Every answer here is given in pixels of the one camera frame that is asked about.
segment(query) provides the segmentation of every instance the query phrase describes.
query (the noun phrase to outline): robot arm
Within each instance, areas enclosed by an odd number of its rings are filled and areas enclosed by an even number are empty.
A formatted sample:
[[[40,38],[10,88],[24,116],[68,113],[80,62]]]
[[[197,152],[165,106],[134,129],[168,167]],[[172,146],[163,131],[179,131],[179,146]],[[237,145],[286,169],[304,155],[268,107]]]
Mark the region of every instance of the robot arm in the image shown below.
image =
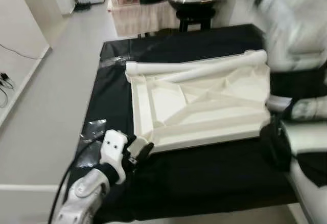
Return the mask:
[[[135,169],[137,163],[144,160],[153,148],[153,143],[148,143],[141,137],[132,138],[129,146],[128,144],[124,134],[115,130],[106,132],[100,164],[73,183],[54,224],[93,222],[93,216],[109,193],[110,186],[123,183],[126,179],[125,172]]]
[[[280,119],[263,128],[261,139],[269,141],[275,165],[287,172],[309,223],[319,224],[327,223],[327,185],[308,178],[297,155],[327,152],[327,123],[321,122],[327,119],[326,2],[253,0],[268,24],[267,107]],[[327,178],[327,173],[320,174]]]
[[[327,118],[326,0],[252,1],[268,25],[266,50],[271,69],[271,96],[267,107],[281,112],[292,99],[297,99],[290,119]]]

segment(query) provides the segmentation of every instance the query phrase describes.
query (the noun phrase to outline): transparent plastic sheet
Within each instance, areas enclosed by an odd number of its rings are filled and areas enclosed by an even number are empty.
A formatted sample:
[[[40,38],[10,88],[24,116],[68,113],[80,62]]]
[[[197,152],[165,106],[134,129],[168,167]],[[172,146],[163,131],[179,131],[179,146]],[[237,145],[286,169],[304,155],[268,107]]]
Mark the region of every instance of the transparent plastic sheet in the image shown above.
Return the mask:
[[[129,56],[129,55],[108,58],[108,59],[105,59],[105,60],[100,62],[99,69],[104,68],[104,67],[108,67],[108,66],[111,66],[111,65],[125,65],[126,61],[129,61],[129,60],[132,60],[132,59],[133,58],[131,56]]]
[[[80,142],[77,152],[88,143],[100,138],[105,132],[106,123],[107,121],[105,119],[88,122],[83,130],[83,133],[80,134]],[[100,159],[99,152],[101,145],[102,141],[96,141],[90,145],[80,156],[76,163],[76,167],[84,168],[96,165]]]

